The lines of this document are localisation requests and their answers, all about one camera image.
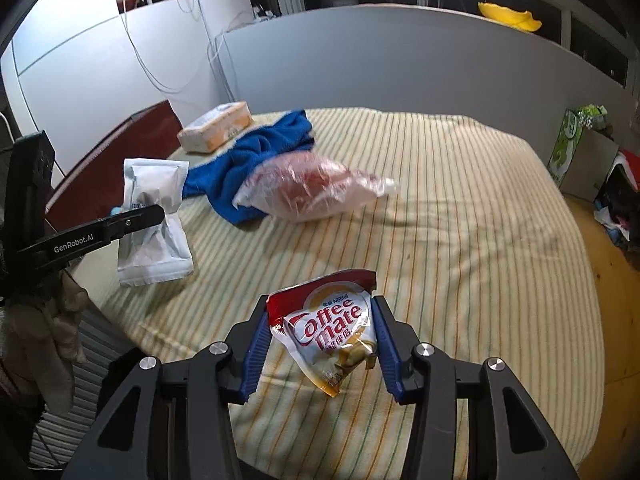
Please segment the wooden floor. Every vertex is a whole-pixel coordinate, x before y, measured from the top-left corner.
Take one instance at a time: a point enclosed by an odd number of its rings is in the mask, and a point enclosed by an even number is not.
[[[565,197],[582,232],[598,289],[605,390],[596,443],[578,472],[582,480],[640,478],[640,272],[593,219],[593,205]]]

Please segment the pink object in plastic bag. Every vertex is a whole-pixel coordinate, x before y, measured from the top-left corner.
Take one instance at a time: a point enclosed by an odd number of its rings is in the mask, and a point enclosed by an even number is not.
[[[257,166],[232,203],[305,222],[352,211],[396,188],[390,178],[351,170],[315,153],[291,152]]]

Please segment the coffee mate packet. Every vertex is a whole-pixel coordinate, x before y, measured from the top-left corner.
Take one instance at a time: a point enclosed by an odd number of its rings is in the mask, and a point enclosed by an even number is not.
[[[335,397],[362,361],[376,363],[372,270],[340,270],[267,298],[271,333],[318,388]]]

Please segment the striped tablecloth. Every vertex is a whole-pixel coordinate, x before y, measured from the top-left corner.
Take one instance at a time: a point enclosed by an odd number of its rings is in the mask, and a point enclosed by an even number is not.
[[[261,294],[373,269],[378,293],[421,340],[457,359],[504,358],[577,465],[602,408],[600,313],[578,227],[533,150],[465,117],[360,108],[308,116],[317,152],[397,179],[400,193],[322,221],[242,228],[206,198],[186,200],[192,276],[121,288],[114,243],[84,259],[78,282],[142,349],[171,361],[224,338]],[[232,407],[232,423],[240,458],[277,478],[393,479],[413,412],[392,401],[379,368],[359,367],[329,398],[274,340],[258,391]],[[465,476],[466,438],[460,402],[456,478]]]

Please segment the gloved hand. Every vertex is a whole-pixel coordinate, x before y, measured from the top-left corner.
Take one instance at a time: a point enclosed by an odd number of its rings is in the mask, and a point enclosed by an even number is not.
[[[10,396],[42,394],[49,411],[68,412],[73,405],[73,363],[86,358],[78,325],[89,302],[84,288],[62,271],[41,297],[15,294],[4,308],[2,367]]]

